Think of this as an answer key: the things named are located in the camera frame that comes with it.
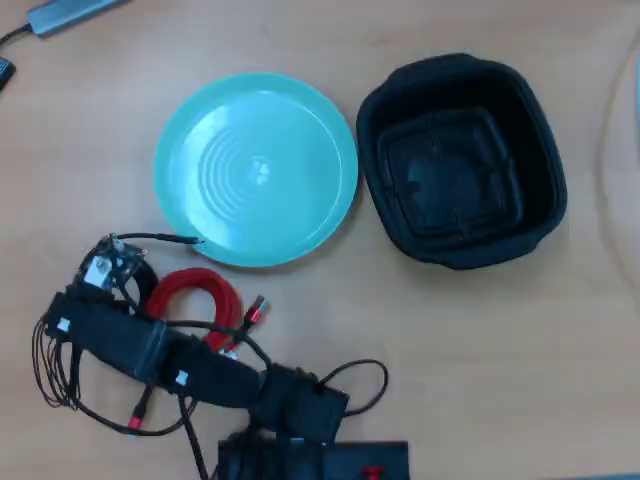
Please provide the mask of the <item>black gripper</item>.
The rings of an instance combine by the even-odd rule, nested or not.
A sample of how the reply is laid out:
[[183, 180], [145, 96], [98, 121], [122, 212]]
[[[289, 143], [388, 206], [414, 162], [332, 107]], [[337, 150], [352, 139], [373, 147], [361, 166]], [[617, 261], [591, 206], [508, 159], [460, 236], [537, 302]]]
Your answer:
[[108, 285], [107, 288], [103, 288], [87, 283], [81, 272], [76, 273], [71, 283], [65, 287], [64, 295], [84, 302], [107, 305], [113, 308], [129, 307], [126, 300], [116, 297], [112, 286]]

